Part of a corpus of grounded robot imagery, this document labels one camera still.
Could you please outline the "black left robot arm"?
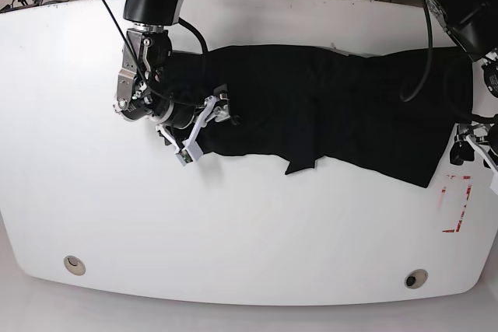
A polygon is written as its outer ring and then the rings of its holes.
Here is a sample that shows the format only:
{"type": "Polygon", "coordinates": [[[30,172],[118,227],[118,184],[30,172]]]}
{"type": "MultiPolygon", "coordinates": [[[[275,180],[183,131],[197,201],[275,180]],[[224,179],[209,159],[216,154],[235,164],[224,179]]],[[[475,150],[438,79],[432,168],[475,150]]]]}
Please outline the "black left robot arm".
{"type": "MultiPolygon", "coordinates": [[[[433,39],[430,18],[472,61],[482,61],[487,90],[497,94],[497,0],[421,0],[426,17],[427,39],[433,39]]],[[[450,162],[460,166],[476,155],[485,167],[497,171],[497,117],[465,114],[452,103],[451,109],[465,119],[457,127],[450,162]]]]}

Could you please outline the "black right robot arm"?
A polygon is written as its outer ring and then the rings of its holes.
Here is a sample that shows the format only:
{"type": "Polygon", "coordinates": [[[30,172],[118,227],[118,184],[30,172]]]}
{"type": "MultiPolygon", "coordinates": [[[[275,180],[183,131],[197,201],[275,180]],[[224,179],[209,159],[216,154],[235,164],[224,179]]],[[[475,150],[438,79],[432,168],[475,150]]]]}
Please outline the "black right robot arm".
{"type": "Polygon", "coordinates": [[[230,98],[225,85],[202,100],[182,98],[165,79],[173,48],[168,27],[179,24],[197,38],[207,65],[207,43],[202,34],[180,17],[184,0],[126,0],[123,17],[133,26],[120,33],[124,41],[114,110],[127,121],[148,118],[166,145],[184,165],[198,161],[203,151],[197,137],[208,122],[230,119],[230,98]]]}

